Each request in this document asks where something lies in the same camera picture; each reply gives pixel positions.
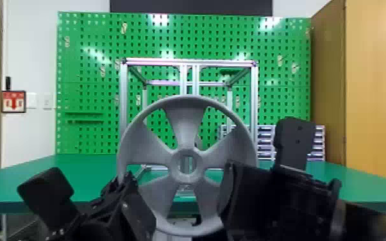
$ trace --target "fire alarm box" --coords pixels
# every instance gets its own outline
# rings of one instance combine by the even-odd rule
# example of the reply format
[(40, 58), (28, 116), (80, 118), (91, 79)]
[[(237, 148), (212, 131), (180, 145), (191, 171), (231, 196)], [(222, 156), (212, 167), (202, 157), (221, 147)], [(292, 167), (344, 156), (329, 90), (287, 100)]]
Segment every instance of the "fire alarm box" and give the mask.
[(25, 113), (26, 92), (25, 91), (2, 91), (2, 113)]

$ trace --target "wooden cabinet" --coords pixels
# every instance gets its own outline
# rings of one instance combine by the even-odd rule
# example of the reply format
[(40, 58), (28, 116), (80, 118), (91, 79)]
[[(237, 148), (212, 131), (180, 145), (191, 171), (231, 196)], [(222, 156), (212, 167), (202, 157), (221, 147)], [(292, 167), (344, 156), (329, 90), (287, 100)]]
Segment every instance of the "wooden cabinet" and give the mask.
[(386, 1), (333, 0), (312, 27), (312, 119), (326, 125), (326, 158), (386, 177)]

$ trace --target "green pegboard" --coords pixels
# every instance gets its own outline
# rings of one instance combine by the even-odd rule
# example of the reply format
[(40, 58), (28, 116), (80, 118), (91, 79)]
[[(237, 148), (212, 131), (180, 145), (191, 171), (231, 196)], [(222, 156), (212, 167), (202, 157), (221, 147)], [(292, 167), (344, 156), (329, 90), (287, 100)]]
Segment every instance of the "green pegboard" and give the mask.
[[(310, 20), (272, 17), (143, 13), (58, 14), (57, 153), (114, 154), (119, 140), (118, 70), (124, 57), (255, 60), (259, 66), (258, 123), (285, 116), (310, 118)], [(201, 81), (227, 81), (238, 69), (207, 68)], [(141, 67), (146, 79), (178, 80), (173, 67)], [(233, 111), (249, 123), (249, 75), (233, 87)], [(148, 104), (179, 93), (148, 87)], [(130, 76), (128, 120), (141, 110), (142, 85)], [(201, 87), (202, 96), (226, 102), (223, 87)], [(203, 145), (225, 124), (207, 110), (199, 130)], [(147, 125), (169, 147), (176, 141), (164, 112)]]

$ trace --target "light switch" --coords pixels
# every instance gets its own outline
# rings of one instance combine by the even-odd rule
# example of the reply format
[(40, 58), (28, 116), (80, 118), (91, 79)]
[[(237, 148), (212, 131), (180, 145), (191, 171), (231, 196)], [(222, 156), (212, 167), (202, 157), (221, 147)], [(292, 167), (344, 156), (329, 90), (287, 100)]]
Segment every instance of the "light switch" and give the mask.
[(54, 95), (52, 93), (44, 93), (44, 109), (50, 110), (54, 108)]
[(34, 92), (27, 92), (26, 94), (27, 109), (37, 108), (37, 95)]

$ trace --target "white wall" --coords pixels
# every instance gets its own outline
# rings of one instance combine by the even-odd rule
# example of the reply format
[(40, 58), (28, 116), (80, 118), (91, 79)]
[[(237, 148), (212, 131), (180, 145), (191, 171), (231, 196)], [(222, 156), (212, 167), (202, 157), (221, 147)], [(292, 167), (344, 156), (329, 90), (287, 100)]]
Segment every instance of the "white wall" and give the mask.
[(3, 4), (3, 76), (12, 77), (12, 90), (38, 97), (38, 108), (2, 116), (1, 166), (7, 167), (55, 153), (55, 108), (43, 109), (43, 95), (55, 96), (57, 11), (109, 12), (110, 5), (109, 0), (4, 0)]
[(275, 17), (311, 17), (330, 0), (274, 0)]

